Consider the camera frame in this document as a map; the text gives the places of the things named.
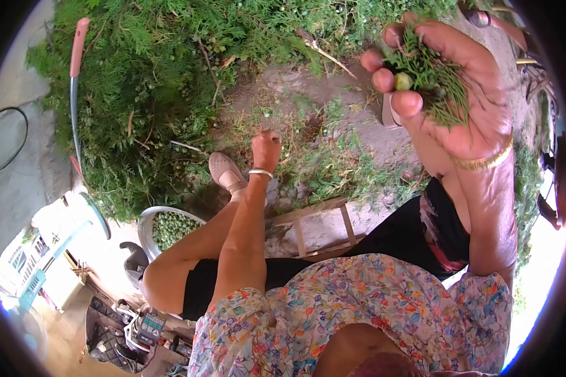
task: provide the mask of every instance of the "pink cap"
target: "pink cap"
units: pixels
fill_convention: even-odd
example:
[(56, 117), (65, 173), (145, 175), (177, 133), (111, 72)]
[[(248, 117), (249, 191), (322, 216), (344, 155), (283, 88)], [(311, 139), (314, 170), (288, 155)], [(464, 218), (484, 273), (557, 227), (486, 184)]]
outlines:
[(78, 21), (78, 27), (75, 29), (74, 47), (71, 50), (71, 64), (69, 66), (69, 77), (76, 77), (80, 74), (80, 65), (82, 64), (82, 54), (84, 52), (84, 39), (88, 31), (88, 24), (91, 19), (84, 17)]

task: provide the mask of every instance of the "silver bangle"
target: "silver bangle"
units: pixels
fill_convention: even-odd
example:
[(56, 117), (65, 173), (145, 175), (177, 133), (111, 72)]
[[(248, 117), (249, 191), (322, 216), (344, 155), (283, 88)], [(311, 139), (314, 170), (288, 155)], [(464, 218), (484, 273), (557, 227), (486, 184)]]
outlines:
[(249, 170), (249, 174), (266, 174), (268, 177), (270, 177), (270, 179), (275, 177), (273, 175), (273, 173), (271, 173), (268, 170), (264, 170), (264, 169), (252, 169), (252, 170)]

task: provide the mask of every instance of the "bucket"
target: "bucket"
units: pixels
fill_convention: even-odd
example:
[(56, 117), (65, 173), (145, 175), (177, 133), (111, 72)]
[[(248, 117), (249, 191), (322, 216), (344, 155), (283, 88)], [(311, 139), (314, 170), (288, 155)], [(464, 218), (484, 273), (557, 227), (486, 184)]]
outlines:
[(175, 212), (189, 217), (196, 222), (199, 222), (201, 225), (206, 223), (204, 219), (174, 207), (155, 206), (145, 209), (141, 214), (141, 221), (138, 223), (138, 238), (141, 240), (142, 249), (145, 251), (145, 254), (147, 254), (149, 262), (154, 261), (155, 258), (162, 253), (162, 251), (159, 250), (158, 245), (155, 241), (153, 241), (153, 219), (155, 219), (155, 216), (159, 212)]

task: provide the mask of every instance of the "hand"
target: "hand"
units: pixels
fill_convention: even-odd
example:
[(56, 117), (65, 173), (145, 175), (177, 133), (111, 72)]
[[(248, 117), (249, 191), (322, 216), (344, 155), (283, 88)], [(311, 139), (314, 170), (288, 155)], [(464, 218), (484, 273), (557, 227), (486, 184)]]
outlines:
[(275, 131), (260, 131), (252, 139), (252, 151), (254, 167), (273, 172), (281, 156), (281, 137)]
[[(407, 12), (405, 24), (411, 25), (417, 19)], [(395, 92), (392, 108), (401, 117), (406, 128), (415, 128), (428, 134), (449, 155), (457, 159), (480, 159), (495, 155), (511, 134), (511, 117), (505, 97), (505, 87), (495, 58), (489, 50), (461, 33), (452, 26), (432, 20), (415, 27), (423, 35), (423, 42), (439, 51), (445, 59), (459, 64), (461, 76), (468, 92), (469, 127), (456, 125), (448, 130), (424, 117), (421, 95), (412, 90)], [(404, 26), (393, 22), (382, 32), (382, 38), (391, 47), (397, 47), (402, 40)], [(394, 76), (383, 68), (381, 53), (376, 49), (365, 52), (361, 64), (373, 73), (373, 86), (380, 92), (392, 92)]]

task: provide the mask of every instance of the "sticker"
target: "sticker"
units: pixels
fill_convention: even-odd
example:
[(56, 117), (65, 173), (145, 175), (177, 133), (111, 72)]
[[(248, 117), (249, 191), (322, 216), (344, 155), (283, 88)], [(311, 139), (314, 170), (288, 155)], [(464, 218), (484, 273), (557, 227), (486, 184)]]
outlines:
[(105, 352), (107, 350), (107, 348), (105, 347), (105, 344), (103, 343), (102, 340), (100, 342), (98, 342), (97, 349), (98, 349), (98, 351), (101, 351), (101, 352)]

